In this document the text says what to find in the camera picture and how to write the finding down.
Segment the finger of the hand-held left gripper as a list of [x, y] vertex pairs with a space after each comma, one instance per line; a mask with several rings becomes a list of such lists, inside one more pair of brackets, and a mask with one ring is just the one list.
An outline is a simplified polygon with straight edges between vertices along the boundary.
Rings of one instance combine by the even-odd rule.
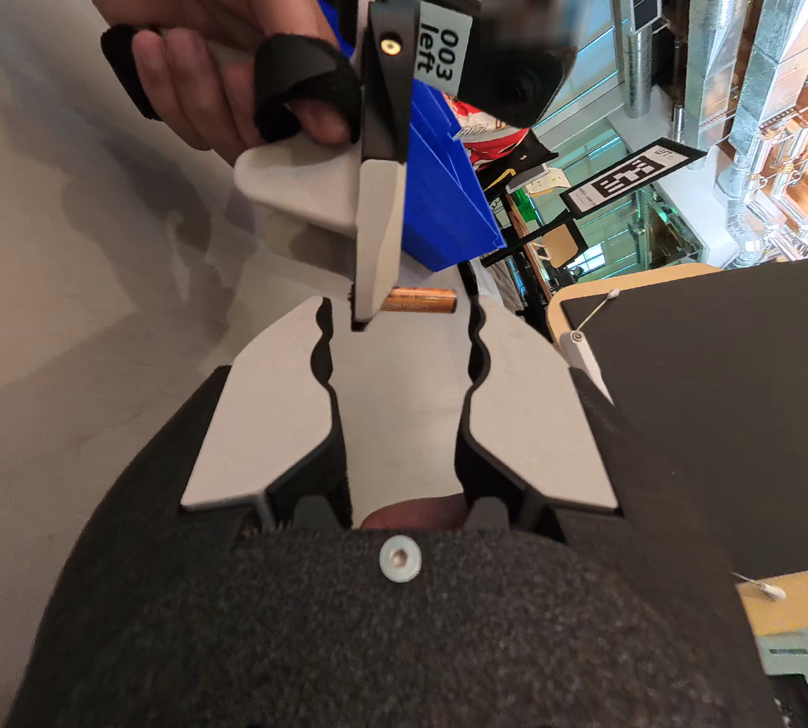
[[268, 248], [279, 258], [317, 272], [324, 287], [353, 289], [355, 241], [346, 235], [294, 218], [270, 213], [264, 225]]
[[285, 213], [355, 241], [351, 327], [361, 331], [377, 316], [399, 278], [405, 165], [361, 160], [360, 145], [325, 147], [287, 139], [244, 152], [234, 183], [254, 206]]

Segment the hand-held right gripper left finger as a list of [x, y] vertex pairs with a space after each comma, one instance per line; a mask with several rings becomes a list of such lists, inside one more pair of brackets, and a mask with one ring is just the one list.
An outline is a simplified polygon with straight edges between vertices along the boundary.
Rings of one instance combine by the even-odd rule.
[[351, 527], [347, 454], [330, 385], [334, 323], [314, 296], [257, 335], [234, 359], [188, 478], [185, 511], [250, 506], [269, 529], [303, 498], [323, 497]]

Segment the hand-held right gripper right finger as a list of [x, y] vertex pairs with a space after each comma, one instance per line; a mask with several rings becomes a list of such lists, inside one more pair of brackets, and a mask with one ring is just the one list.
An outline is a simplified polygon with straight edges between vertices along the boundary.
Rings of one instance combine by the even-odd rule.
[[565, 359], [489, 296], [472, 299], [468, 336], [454, 470], [469, 509], [494, 499], [521, 529], [549, 529], [559, 511], [619, 515]]

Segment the blue plastic bin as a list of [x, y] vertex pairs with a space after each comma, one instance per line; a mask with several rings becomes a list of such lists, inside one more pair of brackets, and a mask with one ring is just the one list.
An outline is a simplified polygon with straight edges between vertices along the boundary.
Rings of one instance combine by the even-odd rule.
[[433, 271], [503, 245], [449, 102], [472, 63], [472, 32], [470, 16], [422, 0], [402, 248]]

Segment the orange and black battery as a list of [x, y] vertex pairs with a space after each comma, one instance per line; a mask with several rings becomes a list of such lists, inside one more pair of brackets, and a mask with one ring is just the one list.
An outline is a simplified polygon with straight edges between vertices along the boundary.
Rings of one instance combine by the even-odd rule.
[[383, 300], [381, 312], [451, 315], [457, 310], [457, 293], [448, 288], [393, 288]]

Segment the red and white racing suit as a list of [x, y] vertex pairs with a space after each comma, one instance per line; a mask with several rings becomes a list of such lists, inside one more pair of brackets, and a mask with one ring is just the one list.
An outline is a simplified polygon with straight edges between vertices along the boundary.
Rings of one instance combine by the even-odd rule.
[[475, 170], [509, 155], [532, 131], [515, 127], [488, 113], [444, 93], [458, 129], [452, 138], [464, 146]]

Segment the wooden workbench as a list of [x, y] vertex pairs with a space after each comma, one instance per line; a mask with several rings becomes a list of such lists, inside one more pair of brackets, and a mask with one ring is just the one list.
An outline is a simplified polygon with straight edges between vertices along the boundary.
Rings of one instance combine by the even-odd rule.
[[[504, 233], [507, 244], [512, 245], [516, 240], [521, 239], [530, 233], [528, 224], [524, 221], [519, 208], [515, 205], [512, 196], [504, 190], [502, 192], [502, 207], [507, 214], [510, 223], [511, 233]], [[544, 260], [540, 258], [540, 252], [535, 242], [523, 246], [515, 251], [507, 262], [511, 268], [511, 273], [519, 277], [520, 287], [523, 291], [524, 302], [533, 311], [543, 315], [547, 313], [553, 293], [548, 284], [548, 275], [544, 269]]]

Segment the black board with wooden rim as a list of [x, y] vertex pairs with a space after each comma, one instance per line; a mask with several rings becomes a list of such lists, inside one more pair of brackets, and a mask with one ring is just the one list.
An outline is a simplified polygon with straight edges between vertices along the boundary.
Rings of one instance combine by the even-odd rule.
[[806, 629], [806, 260], [688, 264], [560, 290], [611, 398], [704, 503], [733, 570], [786, 591], [742, 601], [753, 633]]

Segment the black and yellow jersey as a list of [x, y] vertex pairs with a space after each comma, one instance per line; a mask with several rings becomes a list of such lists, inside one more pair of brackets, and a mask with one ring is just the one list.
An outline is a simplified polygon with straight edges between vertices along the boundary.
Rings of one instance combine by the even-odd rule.
[[558, 153], [545, 147], [529, 127], [519, 144], [476, 167], [475, 171], [484, 192], [496, 193], [506, 189], [513, 193], [545, 175], [548, 171], [546, 165], [557, 157]]

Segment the marker sign on black pole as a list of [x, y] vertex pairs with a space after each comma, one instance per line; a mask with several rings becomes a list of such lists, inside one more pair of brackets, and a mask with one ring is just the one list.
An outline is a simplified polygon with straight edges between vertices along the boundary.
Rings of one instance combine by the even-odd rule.
[[560, 195], [566, 209], [548, 224], [481, 258], [483, 267], [490, 267], [516, 253], [529, 243], [539, 240], [553, 229], [582, 219], [619, 197], [630, 195], [679, 169], [695, 164], [707, 156], [707, 151], [660, 138], [641, 150], [631, 153], [614, 165], [586, 181], [566, 189]]

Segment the small tan board black frame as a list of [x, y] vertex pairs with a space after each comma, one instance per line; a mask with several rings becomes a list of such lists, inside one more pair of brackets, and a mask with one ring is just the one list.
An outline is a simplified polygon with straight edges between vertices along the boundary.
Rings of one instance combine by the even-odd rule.
[[554, 269], [567, 267], [588, 249], [588, 244], [574, 220], [569, 220], [547, 232], [539, 240], [542, 254]]

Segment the slim silver ventilation duct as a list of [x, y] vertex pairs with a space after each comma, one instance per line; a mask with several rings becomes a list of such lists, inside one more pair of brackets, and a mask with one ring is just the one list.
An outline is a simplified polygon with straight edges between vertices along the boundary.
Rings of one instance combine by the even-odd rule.
[[632, 35], [629, 0], [611, 0], [611, 7], [624, 109], [629, 117], [641, 117], [651, 105], [654, 24]]

